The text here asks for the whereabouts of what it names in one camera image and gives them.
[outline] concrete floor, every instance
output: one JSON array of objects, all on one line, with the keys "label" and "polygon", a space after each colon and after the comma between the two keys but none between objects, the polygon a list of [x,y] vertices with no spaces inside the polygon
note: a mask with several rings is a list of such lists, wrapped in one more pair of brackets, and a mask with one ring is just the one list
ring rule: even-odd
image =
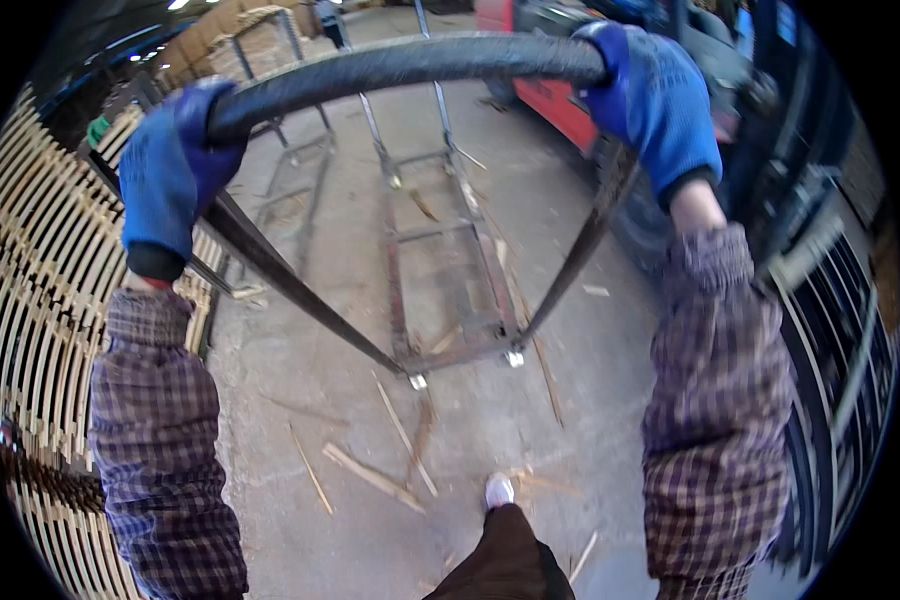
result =
[{"label": "concrete floor", "polygon": [[[437,32],[474,28],[472,15],[429,18]],[[348,23],[358,44],[417,31],[413,12],[404,8],[348,15]],[[331,50],[321,38],[308,52]],[[468,165],[471,182],[488,198],[490,215],[513,246],[515,255],[508,260],[519,286],[536,306],[591,208],[592,176],[576,150],[537,115],[527,109],[498,112],[476,102],[487,95],[479,81],[447,83],[444,90],[456,142],[487,167]],[[375,92],[370,102],[392,155],[440,148],[431,87]],[[307,282],[388,350],[384,188],[377,157],[356,99],[332,102],[326,110],[338,150],[315,217]],[[303,140],[321,128],[317,114],[308,110],[289,115],[283,131]],[[271,133],[253,140],[229,187],[252,218],[267,201],[263,195],[279,152]],[[407,186],[420,182],[431,202],[436,190],[422,184],[433,178],[428,169],[439,167],[408,170],[405,179]],[[290,189],[295,181],[300,179],[286,171],[281,185]],[[432,198],[434,212],[441,214],[440,195]],[[406,195],[398,202],[401,214],[416,212],[412,204],[405,209]],[[290,257],[293,245],[280,234],[296,209],[277,209],[286,214],[268,219],[264,232]],[[424,245],[407,246],[410,258],[403,258],[421,260],[426,252]],[[237,274],[231,268],[231,281]],[[405,281],[405,288],[416,281]],[[605,287],[609,296],[587,294],[583,284]],[[417,303],[408,311],[414,306],[425,308]],[[439,497],[431,497],[414,473],[410,490],[426,507],[421,515],[321,453],[325,442],[333,442],[403,481],[408,453],[373,372],[410,437],[418,425],[419,393],[275,292],[255,301],[222,298],[207,362],[219,390],[217,449],[229,477],[224,497],[240,518],[248,598],[420,598],[429,592],[426,585],[440,582],[479,540],[487,475],[525,466],[585,494],[581,499],[543,486],[517,488],[517,501],[534,531],[564,570],[579,558],[590,534],[599,531],[600,541],[576,580],[576,597],[653,598],[657,583],[646,573],[639,424],[654,382],[648,350],[659,312],[655,284],[607,236],[540,332],[563,409],[563,430],[532,348],[522,368],[488,359],[429,374],[436,421],[423,463]],[[287,406],[345,420],[348,426]],[[307,475],[291,421],[335,508],[333,516]]]}]

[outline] dark pants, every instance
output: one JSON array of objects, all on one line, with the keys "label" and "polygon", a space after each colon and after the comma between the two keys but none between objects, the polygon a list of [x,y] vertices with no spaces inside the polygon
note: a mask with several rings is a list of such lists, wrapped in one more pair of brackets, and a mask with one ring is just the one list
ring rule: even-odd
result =
[{"label": "dark pants", "polygon": [[424,600],[575,600],[550,547],[516,504],[489,511],[476,549]]},{"label": "dark pants", "polygon": [[344,36],[340,33],[340,25],[324,25],[323,34],[333,42],[336,50],[344,47]]}]

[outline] wooden pallet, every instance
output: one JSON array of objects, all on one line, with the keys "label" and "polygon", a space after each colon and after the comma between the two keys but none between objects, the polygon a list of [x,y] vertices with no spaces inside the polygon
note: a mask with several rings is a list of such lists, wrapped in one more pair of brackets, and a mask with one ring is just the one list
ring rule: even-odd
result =
[{"label": "wooden pallet", "polygon": [[0,449],[7,493],[48,570],[75,598],[146,598],[117,551],[100,482]]},{"label": "wooden pallet", "polygon": [[[114,168],[142,117],[129,104],[100,141]],[[50,136],[24,90],[0,136],[0,415],[19,426],[31,456],[92,461],[90,373],[110,295],[127,276],[123,226],[120,198]],[[202,231],[194,253],[214,268],[223,262]],[[187,332],[196,353],[212,290],[186,270],[177,291],[196,305]]]}]

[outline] caster wheel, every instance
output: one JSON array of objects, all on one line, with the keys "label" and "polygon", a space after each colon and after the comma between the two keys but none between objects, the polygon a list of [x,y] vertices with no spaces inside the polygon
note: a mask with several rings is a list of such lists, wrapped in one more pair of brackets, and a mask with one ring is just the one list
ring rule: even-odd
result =
[{"label": "caster wheel", "polygon": [[423,378],[423,375],[411,375],[409,377],[409,385],[419,392],[427,389],[427,380]]},{"label": "caster wheel", "polygon": [[507,352],[504,354],[504,358],[506,359],[506,363],[514,369],[523,367],[523,352]]}]

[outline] worker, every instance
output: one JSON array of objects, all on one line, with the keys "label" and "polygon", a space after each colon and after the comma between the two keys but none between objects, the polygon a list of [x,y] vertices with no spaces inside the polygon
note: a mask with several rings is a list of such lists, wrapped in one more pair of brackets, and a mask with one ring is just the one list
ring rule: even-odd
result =
[{"label": "worker", "polygon": [[340,15],[337,14],[337,4],[333,0],[316,0],[316,16],[320,18],[320,27],[323,34],[333,42],[336,50],[345,46],[344,33],[340,30]]},{"label": "worker", "polygon": [[[642,423],[648,572],[660,598],[743,597],[789,494],[782,436],[796,388],[780,307],[752,287],[744,229],[714,195],[723,166],[691,58],[670,39],[612,22],[576,35],[613,77],[581,90],[582,101],[636,150],[675,230]],[[248,591],[240,527],[221,498],[217,390],[184,349],[192,306],[172,290],[194,222],[246,149],[206,145],[210,107],[230,86],[199,84],[165,102],[120,161],[130,275],[109,302],[112,342],[93,369],[90,444],[120,555],[153,598]],[[428,600],[574,597],[514,499],[506,476],[488,479],[482,539]]]}]

